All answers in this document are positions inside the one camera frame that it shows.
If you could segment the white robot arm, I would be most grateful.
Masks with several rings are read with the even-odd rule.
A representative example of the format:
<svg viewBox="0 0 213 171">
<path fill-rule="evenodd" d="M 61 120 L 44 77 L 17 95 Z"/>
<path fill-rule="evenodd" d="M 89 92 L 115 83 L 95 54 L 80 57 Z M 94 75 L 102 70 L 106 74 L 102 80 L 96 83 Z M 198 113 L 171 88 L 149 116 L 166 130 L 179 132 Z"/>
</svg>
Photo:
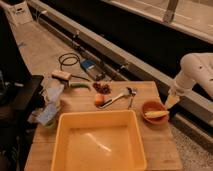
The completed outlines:
<svg viewBox="0 0 213 171">
<path fill-rule="evenodd" d="M 213 53 L 189 53 L 180 60 L 180 71 L 175 76 L 165 102 L 167 109 L 180 101 L 199 84 L 213 99 Z"/>
</svg>

